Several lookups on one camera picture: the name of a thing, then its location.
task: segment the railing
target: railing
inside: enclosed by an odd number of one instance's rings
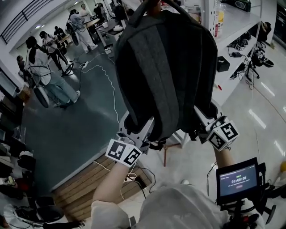
[[[53,0],[34,0],[27,5],[4,29],[1,34],[6,44],[11,40],[15,33],[24,25],[36,12]]]

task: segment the shelf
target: shelf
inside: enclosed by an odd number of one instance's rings
[[[225,4],[223,31],[219,38],[215,38],[218,52],[223,50],[259,21],[260,18],[257,15]]]
[[[228,99],[228,97],[231,95],[231,93],[234,91],[239,82],[240,82],[239,78],[236,77],[234,80],[228,80],[227,87],[225,87],[224,90],[222,91],[214,87],[212,98],[220,106],[222,106]]]
[[[248,45],[245,47],[243,51],[240,51],[241,54],[246,55],[252,50],[253,46],[256,44],[257,39],[251,36],[251,40],[248,41]],[[238,52],[235,48],[229,48],[230,54],[232,52]],[[218,56],[223,56],[229,63],[230,67],[228,71],[225,72],[216,72],[214,83],[215,85],[221,86],[224,88],[224,84],[228,81],[229,77],[236,71],[236,69],[240,66],[240,64],[245,60],[245,57],[242,56],[240,58],[230,57],[228,54],[227,47],[225,47],[222,51],[218,53]]]

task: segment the white pants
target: white pants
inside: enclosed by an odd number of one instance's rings
[[[96,48],[87,29],[84,32],[76,30],[76,37],[78,41],[81,43],[82,48],[84,49],[85,52],[88,52],[88,46],[90,47],[91,50]]]

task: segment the wooden platform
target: wooden platform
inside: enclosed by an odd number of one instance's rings
[[[115,165],[115,162],[105,155],[96,161],[107,169],[112,169]],[[92,163],[52,192],[56,204],[64,210],[68,220],[83,220],[90,217],[94,190],[108,173],[109,171],[102,166]],[[140,176],[147,186],[151,184],[151,181],[142,169],[135,168],[133,173]],[[139,191],[141,190],[135,182],[126,182],[121,189],[124,199],[133,196]],[[115,203],[118,204],[122,201],[120,192],[118,192]]]

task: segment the small display screen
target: small display screen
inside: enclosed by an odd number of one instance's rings
[[[221,196],[232,195],[257,186],[255,165],[222,174],[219,179]]]

